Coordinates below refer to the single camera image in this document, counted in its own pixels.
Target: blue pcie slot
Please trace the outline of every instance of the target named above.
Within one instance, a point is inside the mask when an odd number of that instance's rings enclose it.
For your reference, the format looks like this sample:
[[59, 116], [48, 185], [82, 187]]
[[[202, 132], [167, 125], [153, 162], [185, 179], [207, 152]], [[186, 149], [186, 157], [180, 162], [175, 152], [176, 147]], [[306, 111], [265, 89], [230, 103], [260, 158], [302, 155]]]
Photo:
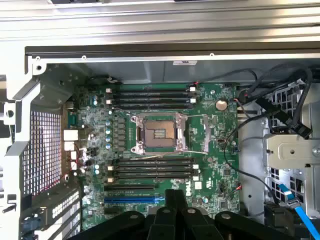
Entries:
[[155, 196], [107, 196], [104, 198], [105, 204], [155, 204], [164, 200], [163, 197]]

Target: cpu socket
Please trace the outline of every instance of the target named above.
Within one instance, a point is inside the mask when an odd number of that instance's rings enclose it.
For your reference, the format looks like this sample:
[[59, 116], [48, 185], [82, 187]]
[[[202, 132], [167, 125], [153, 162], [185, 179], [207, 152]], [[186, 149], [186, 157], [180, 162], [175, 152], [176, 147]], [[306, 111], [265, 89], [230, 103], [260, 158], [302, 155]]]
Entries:
[[187, 150], [184, 132], [187, 116], [174, 112], [141, 113], [131, 117], [136, 124], [136, 145], [131, 152], [156, 155]]

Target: motherboard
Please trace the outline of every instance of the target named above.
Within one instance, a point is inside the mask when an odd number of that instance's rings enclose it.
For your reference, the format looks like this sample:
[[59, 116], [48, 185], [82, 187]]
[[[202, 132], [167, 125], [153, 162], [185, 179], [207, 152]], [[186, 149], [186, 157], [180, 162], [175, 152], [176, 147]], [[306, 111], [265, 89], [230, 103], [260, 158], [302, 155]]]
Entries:
[[[237, 127], [232, 84], [79, 86], [68, 129], [77, 130], [75, 176], [83, 187], [82, 228], [126, 211], [163, 206], [181, 189], [189, 206], [210, 217], [238, 211], [238, 173], [224, 160]], [[227, 143], [238, 167], [238, 139]]]

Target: green circuit board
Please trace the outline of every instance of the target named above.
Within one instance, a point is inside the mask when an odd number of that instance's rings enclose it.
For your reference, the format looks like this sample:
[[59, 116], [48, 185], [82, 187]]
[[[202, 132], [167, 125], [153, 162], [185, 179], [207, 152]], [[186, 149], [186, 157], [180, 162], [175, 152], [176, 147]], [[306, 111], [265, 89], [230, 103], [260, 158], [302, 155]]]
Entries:
[[[68, 127], [81, 129], [85, 127], [85, 136], [79, 143], [82, 148], [96, 149], [91, 158], [93, 165], [86, 172], [79, 174], [84, 188], [82, 198], [82, 227], [89, 229], [125, 211], [139, 211], [147, 214], [152, 207], [163, 206], [166, 189], [181, 189], [186, 194], [189, 206], [205, 209], [210, 217], [221, 211], [239, 211], [239, 196], [231, 192], [238, 186], [238, 173], [225, 163], [223, 147], [226, 137], [237, 126], [237, 105], [232, 100], [236, 95], [236, 87], [232, 84], [201, 83], [192, 92], [195, 102], [192, 107], [179, 108], [170, 105], [166, 109], [153, 106], [147, 109], [129, 106], [126, 109], [107, 100], [114, 94], [123, 92], [152, 92], [188, 90], [185, 83], [179, 84], [108, 84], [80, 86], [73, 96], [77, 110], [69, 113]], [[217, 101], [227, 102], [225, 110], [218, 110]], [[184, 149], [188, 151], [174, 152], [175, 146], [154, 147], [152, 143], [145, 147], [145, 154], [133, 152], [137, 147], [137, 123], [133, 117], [146, 114], [144, 120], [153, 123], [167, 124], [177, 121], [177, 114], [185, 118]], [[155, 139], [163, 139], [165, 129], [153, 130]], [[233, 138], [227, 144], [228, 160], [238, 167], [238, 139]], [[134, 161], [136, 159], [152, 160], [152, 156], [164, 160], [192, 159], [193, 176], [179, 178], [117, 178], [111, 168], [116, 160]], [[154, 189], [124, 189], [118, 191], [105, 190], [112, 185], [154, 185]], [[155, 197], [154, 202], [105, 202], [112, 197]]]

